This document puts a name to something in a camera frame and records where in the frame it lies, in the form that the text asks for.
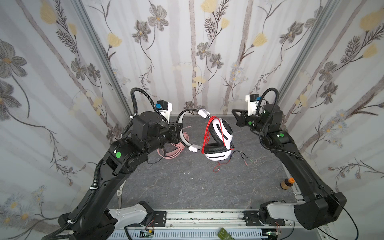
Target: black ear cushion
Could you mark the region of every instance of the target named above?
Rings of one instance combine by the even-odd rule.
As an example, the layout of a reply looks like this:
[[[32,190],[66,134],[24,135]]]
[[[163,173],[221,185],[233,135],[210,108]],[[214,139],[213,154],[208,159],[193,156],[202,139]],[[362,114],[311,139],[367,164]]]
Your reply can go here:
[[[204,148],[204,153],[219,153],[225,151],[228,151],[228,149],[224,146],[224,144],[219,144],[217,142],[208,143]]]
[[[220,143],[220,144],[224,144],[223,143],[223,140],[221,139],[222,136],[218,136],[214,130],[214,125],[212,124],[212,122],[209,124],[208,126],[208,130],[209,132],[211,133],[212,137],[214,138],[215,142],[217,143]]]

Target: bottle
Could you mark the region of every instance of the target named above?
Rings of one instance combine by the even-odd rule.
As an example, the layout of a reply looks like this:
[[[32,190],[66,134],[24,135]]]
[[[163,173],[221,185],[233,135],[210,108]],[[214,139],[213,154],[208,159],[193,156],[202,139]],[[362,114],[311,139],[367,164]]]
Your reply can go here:
[[[295,183],[295,180],[293,179],[293,177],[291,177],[291,178],[289,178],[289,179],[287,178],[287,179],[285,179],[284,181],[282,181],[282,182],[280,183],[280,187],[281,187],[282,189],[287,190],[287,189],[289,189],[290,187],[292,187],[294,183]]]

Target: coiled pink cord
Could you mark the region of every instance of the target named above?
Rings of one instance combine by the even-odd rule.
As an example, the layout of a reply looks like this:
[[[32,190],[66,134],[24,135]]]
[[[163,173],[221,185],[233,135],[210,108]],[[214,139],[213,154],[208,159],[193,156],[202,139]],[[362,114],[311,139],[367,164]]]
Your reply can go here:
[[[186,132],[183,132],[183,135],[184,135],[185,139],[188,141],[189,140],[188,134]],[[167,152],[166,156],[164,157],[165,159],[173,159],[173,158],[177,157],[185,148],[185,146],[181,142],[179,142],[177,144],[174,144],[174,143],[171,143],[171,144],[173,146],[177,147],[177,149],[173,150],[172,152]],[[159,149],[157,149],[157,153],[160,156],[164,156],[164,153],[160,154]]]

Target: scissors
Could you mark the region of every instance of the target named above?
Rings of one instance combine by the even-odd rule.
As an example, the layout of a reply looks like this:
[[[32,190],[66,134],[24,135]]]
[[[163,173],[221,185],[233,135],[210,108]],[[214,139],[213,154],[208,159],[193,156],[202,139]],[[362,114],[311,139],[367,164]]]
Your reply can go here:
[[[122,194],[122,188],[124,187],[124,184],[125,184],[126,180],[124,181],[124,183],[122,183],[122,185],[120,186],[120,188],[116,191],[116,195],[118,196],[118,203],[119,203],[119,208],[121,208],[121,202],[122,202],[122,199],[121,199],[121,194]]]

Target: floral curtain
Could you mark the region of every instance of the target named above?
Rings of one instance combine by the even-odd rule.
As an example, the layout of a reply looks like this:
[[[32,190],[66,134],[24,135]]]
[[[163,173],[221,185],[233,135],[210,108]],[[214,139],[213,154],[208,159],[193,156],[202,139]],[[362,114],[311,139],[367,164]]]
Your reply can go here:
[[[305,0],[82,0],[129,99],[227,114],[280,88],[326,4]],[[139,108],[149,109],[143,96]]]
[[[127,117],[69,1],[1,1],[0,26],[0,231],[40,239]]]
[[[342,1],[280,101],[283,125],[324,181],[347,198],[361,236],[382,239],[384,4]],[[329,224],[356,236],[345,212]]]

